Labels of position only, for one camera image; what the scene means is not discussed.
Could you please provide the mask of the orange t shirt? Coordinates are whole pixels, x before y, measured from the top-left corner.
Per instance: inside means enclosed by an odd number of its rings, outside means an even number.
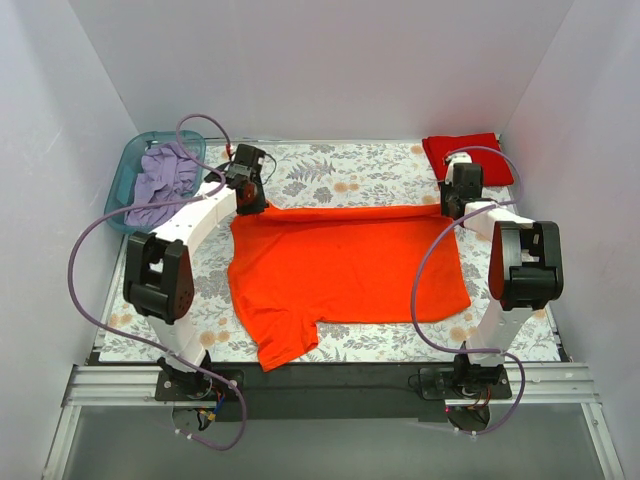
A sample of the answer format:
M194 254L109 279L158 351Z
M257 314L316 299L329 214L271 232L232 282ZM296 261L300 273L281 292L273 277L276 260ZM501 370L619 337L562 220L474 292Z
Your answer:
M236 316L266 372L315 349L324 323L438 322L470 304L452 223L437 205L268 207L231 223Z

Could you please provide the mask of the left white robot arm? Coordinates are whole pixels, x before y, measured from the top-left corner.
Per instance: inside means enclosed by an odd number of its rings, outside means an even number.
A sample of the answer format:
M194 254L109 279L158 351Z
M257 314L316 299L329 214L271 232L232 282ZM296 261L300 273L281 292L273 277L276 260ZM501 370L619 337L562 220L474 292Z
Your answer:
M223 170L225 182L211 173L193 200L148 233L129 236L123 296L144 317L163 348L163 364L181 372L178 387L193 400L213 386L203 369L206 350L188 312L195 297L192 257L206 237L232 214L263 212L268 203L261 178L265 151L240 144Z

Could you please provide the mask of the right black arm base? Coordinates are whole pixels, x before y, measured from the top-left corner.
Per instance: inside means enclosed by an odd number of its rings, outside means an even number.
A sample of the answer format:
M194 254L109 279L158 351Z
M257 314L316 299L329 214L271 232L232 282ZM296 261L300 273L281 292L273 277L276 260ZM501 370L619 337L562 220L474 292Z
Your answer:
M417 392L426 400L471 399L489 396L506 400L512 391L503 365L485 367L471 364L467 355L458 354L452 362L421 367Z

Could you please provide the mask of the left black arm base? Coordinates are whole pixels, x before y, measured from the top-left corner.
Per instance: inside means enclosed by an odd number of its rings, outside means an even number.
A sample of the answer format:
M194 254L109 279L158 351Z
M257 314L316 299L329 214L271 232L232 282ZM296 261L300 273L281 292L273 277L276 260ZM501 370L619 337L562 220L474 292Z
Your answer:
M157 401L217 401L237 400L237 395L223 381L212 379L198 371L186 372L170 366L161 357L155 399Z

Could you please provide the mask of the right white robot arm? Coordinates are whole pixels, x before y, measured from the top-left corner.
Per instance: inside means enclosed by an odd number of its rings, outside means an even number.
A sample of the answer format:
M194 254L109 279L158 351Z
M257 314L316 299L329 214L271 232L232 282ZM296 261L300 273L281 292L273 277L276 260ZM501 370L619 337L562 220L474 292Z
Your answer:
M445 165L441 213L491 241L490 303L463 346L469 362L452 373L454 389L471 398L489 384L484 367L502 364L524 323L561 296L561 236L556 223L519 216L505 202L485 197L483 168L466 151L450 154Z

